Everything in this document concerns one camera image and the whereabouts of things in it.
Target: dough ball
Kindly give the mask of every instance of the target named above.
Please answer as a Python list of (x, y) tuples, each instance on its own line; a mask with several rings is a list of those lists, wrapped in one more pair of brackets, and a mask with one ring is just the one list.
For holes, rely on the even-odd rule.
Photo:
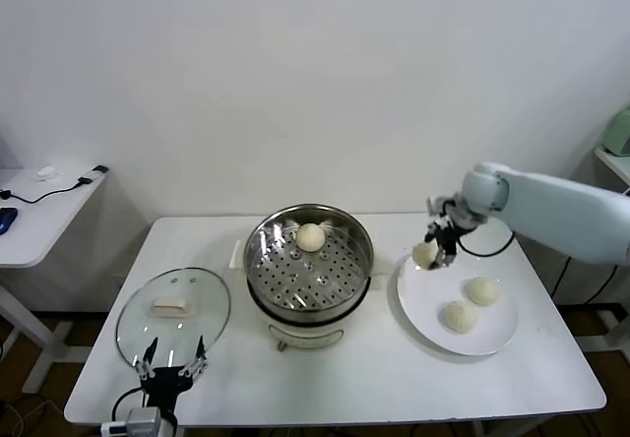
[(476, 326), (476, 309), (466, 301), (449, 302), (442, 309), (442, 321), (453, 332), (465, 334)]
[(435, 261), (437, 252), (437, 242), (435, 240), (431, 240), (430, 242), (418, 243), (413, 248), (411, 257), (419, 267), (428, 270), (431, 267), (431, 264)]
[(316, 252), (326, 243), (326, 232), (314, 223), (306, 223), (297, 230), (295, 243), (305, 252)]
[(466, 293), (475, 304), (491, 306), (501, 295), (501, 289), (492, 278), (475, 278), (466, 285)]

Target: black cable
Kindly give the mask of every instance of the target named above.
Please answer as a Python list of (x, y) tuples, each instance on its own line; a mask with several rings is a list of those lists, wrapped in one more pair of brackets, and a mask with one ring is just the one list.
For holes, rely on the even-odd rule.
[(586, 300), (585, 304), (590, 303), (593, 299), (595, 299), (596, 297), (598, 297), (598, 296), (599, 296), (599, 294), (600, 294), (602, 291), (604, 291), (604, 290), (605, 290), (605, 288), (606, 288), (606, 287), (610, 284), (610, 282), (611, 282), (611, 281), (612, 281), (612, 279), (614, 278), (615, 274), (617, 273), (618, 268), (619, 268), (619, 267), (618, 267), (617, 265), (615, 265), (615, 266), (612, 268), (612, 271), (610, 272), (610, 276), (607, 278), (607, 280), (606, 280), (606, 281), (604, 281), (604, 282), (603, 282), (603, 284), (601, 285), (601, 288), (600, 288), (600, 289), (598, 289), (598, 291), (597, 291), (594, 295), (592, 295), (589, 299), (587, 299), (587, 300)]
[(50, 191), (49, 193), (46, 194), (42, 194), (41, 196), (39, 196), (37, 199), (35, 199), (34, 201), (31, 201), (29, 199), (24, 199), (20, 196), (18, 196), (17, 194), (13, 194), (11, 191), (9, 190), (5, 190), (2, 192), (2, 199), (9, 199), (9, 198), (14, 198), (14, 199), (18, 199), (20, 201), (22, 201), (23, 203), (27, 203), (27, 204), (37, 204), (39, 201), (41, 201), (42, 199), (47, 198), (48, 196), (52, 196), (53, 194), (59, 194), (59, 193), (68, 193), (70, 191), (73, 191), (75, 189), (77, 189), (79, 186), (83, 186), (84, 182), (82, 181), (77, 181), (77, 184), (75, 184), (73, 187), (71, 188), (66, 188), (66, 189), (58, 189), (57, 191)]
[(584, 416), (587, 418), (587, 421), (591, 423), (591, 426), (595, 430), (596, 435), (598, 437), (601, 437), (601, 434), (599, 433), (598, 425), (595, 424), (595, 420), (591, 417), (591, 415), (590, 414), (584, 414)]
[(589, 427), (589, 424), (587, 424), (586, 419), (581, 415), (581, 414), (577, 414), (578, 417), (580, 418), (580, 422), (582, 422), (582, 426), (587, 429), (587, 435), (589, 437), (593, 437), (593, 433), (591, 432), (591, 427)]
[(116, 403), (114, 403), (114, 407), (111, 409), (111, 420), (116, 420), (116, 411), (118, 410), (118, 406), (120, 406), (120, 403), (122, 403), (122, 400), (124, 400), (128, 396), (133, 395), (134, 393), (138, 393), (139, 391), (142, 391), (142, 388), (140, 386), (138, 388), (132, 388), (131, 390), (120, 395), (120, 398), (116, 400)]
[(473, 255), (479, 258), (490, 258), (490, 257), (497, 256), (499, 253), (503, 253), (512, 244), (515, 238), (516, 238), (516, 234), (512, 232), (512, 235), (510, 235), (510, 239), (507, 241), (507, 243), (503, 245), (501, 248), (499, 248), (496, 252), (492, 252), (492, 253), (474, 253), (462, 244), (461, 238), (457, 239), (457, 244), (460, 246), (462, 250), (464, 250), (469, 255)]
[(555, 293), (558, 292), (558, 287), (560, 287), (560, 284), (562, 283), (564, 274), (567, 273), (567, 268), (569, 268), (569, 264), (571, 263), (571, 260), (573, 260), (573, 258), (567, 257), (567, 259), (564, 261), (564, 267), (562, 267), (562, 271), (560, 272), (560, 275), (558, 276), (558, 281), (555, 282), (553, 291), (551, 291), (551, 294), (549, 294), (551, 298), (553, 298), (553, 296), (555, 296)]

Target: computer mouse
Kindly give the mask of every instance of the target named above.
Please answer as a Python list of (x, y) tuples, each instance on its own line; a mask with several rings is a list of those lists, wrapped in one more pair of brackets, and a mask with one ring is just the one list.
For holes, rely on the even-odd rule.
[(16, 208), (0, 208), (0, 235), (9, 230), (17, 216), (18, 210)]

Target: white side table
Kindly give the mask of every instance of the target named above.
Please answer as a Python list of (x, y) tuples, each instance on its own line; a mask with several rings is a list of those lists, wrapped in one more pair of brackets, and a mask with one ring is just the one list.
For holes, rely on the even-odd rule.
[[(66, 170), (54, 182), (35, 181), (35, 169), (0, 169), (0, 187), (11, 189), (26, 199), (35, 199), (49, 191), (73, 186), (90, 169), (90, 166), (79, 166)], [(102, 180), (101, 176), (92, 184), (55, 194), (35, 205), (17, 199), (0, 200), (0, 208), (18, 209), (11, 228), (0, 235), (0, 268), (29, 268), (43, 260)], [(53, 363), (85, 363), (90, 355), (88, 346), (63, 343), (72, 323), (59, 323), (51, 332), (1, 284), (0, 315), (15, 326), (4, 342), (4, 354), (20, 333), (41, 347), (41, 355), (22, 388), (23, 393), (36, 393)]]
[(630, 186), (630, 156), (615, 156), (602, 147), (595, 149), (595, 156), (616, 174), (626, 185)]

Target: white robotic arm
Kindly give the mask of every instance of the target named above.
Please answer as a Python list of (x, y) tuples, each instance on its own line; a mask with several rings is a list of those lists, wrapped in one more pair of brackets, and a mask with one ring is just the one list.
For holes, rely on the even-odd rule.
[(630, 199), (604, 189), (485, 162), (467, 173), (461, 192), (428, 207), (442, 218), (425, 238), (440, 246), (437, 267), (487, 218), (584, 263), (630, 264)]

